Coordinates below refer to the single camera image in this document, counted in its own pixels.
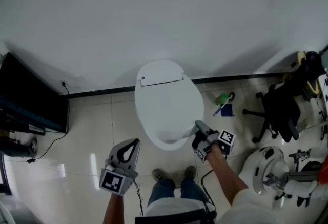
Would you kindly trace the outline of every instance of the toilet bowl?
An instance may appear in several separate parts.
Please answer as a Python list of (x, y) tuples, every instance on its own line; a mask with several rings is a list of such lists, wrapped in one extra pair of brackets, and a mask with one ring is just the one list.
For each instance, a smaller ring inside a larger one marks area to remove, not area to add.
[(137, 116), (149, 139), (163, 150), (176, 150), (196, 133), (204, 103), (194, 83), (175, 62), (144, 65), (135, 86)]

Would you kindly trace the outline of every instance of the black chair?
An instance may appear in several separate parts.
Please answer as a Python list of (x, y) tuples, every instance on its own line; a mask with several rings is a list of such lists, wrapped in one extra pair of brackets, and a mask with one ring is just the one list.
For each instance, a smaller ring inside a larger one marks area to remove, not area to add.
[(306, 59), (293, 74), (293, 77), (283, 85), (271, 85), (268, 93), (264, 96), (262, 92), (256, 94), (261, 98), (265, 113), (252, 112), (244, 109), (243, 114), (255, 115), (264, 118), (264, 124), (259, 137), (253, 137), (254, 143), (260, 142), (266, 129), (271, 125), (272, 138), (278, 134), (289, 142), (291, 138), (297, 140), (299, 133), (296, 129), (297, 121), (300, 117), (300, 109), (294, 99), (295, 96), (304, 95), (304, 87), (309, 80), (317, 79), (325, 73), (321, 57), (316, 52), (308, 52)]

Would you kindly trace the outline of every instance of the black baseboard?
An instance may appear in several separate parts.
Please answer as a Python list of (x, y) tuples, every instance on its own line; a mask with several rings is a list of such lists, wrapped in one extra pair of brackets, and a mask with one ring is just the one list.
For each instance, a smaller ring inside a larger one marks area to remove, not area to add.
[[(284, 73), (221, 76), (221, 77), (192, 79), (192, 82), (194, 82), (195, 84), (202, 84), (202, 83), (214, 83), (214, 82), (242, 80), (242, 79), (251, 79), (251, 78), (282, 77), (283, 75), (284, 75)], [(70, 94), (70, 95), (63, 95), (63, 97), (68, 99), (68, 98), (77, 98), (77, 97), (94, 96), (94, 95), (106, 95), (106, 94), (115, 94), (115, 93), (131, 92), (131, 91), (134, 91), (134, 87), (120, 87), (120, 88), (96, 90), (96, 91), (75, 93), (75, 94)]]

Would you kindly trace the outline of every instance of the wall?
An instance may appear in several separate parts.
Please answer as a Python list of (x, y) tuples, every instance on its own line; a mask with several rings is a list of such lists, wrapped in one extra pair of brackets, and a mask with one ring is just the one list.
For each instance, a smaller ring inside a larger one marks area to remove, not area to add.
[(62, 93), (135, 85), (157, 59), (191, 78), (278, 72), (328, 43), (328, 0), (0, 0), (0, 39)]

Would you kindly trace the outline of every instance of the shoe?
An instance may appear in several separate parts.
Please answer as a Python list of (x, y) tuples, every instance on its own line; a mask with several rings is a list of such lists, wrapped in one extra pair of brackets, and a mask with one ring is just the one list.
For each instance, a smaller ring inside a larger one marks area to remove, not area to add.
[(161, 169), (154, 169), (152, 175), (156, 182), (167, 179), (165, 172)]
[(33, 152), (33, 158), (35, 158), (36, 153), (37, 153), (37, 140), (36, 139), (32, 140), (32, 143), (31, 143), (30, 147), (31, 147), (32, 152)]
[(196, 168), (194, 166), (187, 167), (186, 171), (184, 172), (184, 178), (190, 178), (194, 180), (196, 177)]

